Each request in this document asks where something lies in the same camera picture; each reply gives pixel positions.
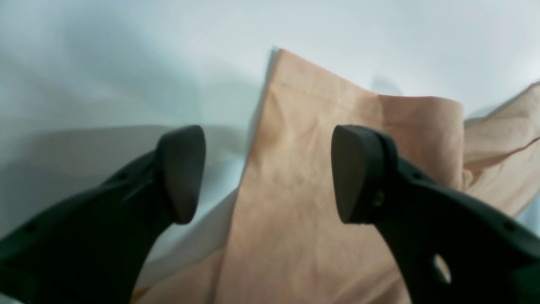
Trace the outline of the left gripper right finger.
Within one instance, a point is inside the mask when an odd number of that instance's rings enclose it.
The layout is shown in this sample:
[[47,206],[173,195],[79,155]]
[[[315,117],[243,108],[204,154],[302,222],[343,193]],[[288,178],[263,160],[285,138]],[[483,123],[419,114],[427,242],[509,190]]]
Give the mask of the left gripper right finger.
[[330,148],[345,224],[374,225],[413,304],[538,304],[539,238],[492,206],[437,185],[393,139],[338,125]]

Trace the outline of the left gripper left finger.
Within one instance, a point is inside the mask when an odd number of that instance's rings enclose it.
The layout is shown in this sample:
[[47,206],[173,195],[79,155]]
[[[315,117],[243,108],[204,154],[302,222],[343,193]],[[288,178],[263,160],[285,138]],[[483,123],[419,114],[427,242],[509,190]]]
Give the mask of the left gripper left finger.
[[98,187],[41,212],[1,240],[1,295],[22,304],[127,304],[170,225],[194,218],[206,156],[202,127],[167,132]]

